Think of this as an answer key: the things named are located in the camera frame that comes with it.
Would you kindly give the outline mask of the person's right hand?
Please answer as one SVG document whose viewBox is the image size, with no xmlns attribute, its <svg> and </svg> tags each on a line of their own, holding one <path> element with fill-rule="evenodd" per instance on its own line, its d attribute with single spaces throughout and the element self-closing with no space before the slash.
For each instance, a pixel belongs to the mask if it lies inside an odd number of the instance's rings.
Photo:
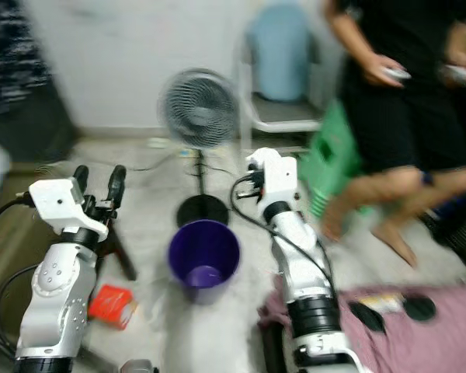
<svg viewBox="0 0 466 373">
<path fill-rule="evenodd" d="M 368 54 L 368 56 L 358 59 L 358 64 L 361 65 L 364 77 L 369 84 L 402 88 L 402 82 L 385 72 L 385 70 L 404 71 L 403 65 L 397 63 L 397 61 L 383 56 L 383 54 Z"/>
</svg>

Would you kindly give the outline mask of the person's left hand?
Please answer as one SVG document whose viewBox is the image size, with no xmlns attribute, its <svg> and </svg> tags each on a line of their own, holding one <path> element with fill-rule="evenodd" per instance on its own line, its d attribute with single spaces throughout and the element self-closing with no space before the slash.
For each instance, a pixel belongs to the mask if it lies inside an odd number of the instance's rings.
<svg viewBox="0 0 466 373">
<path fill-rule="evenodd" d="M 443 69 L 453 81 L 466 82 L 466 50 L 463 47 L 450 47 Z"/>
</svg>

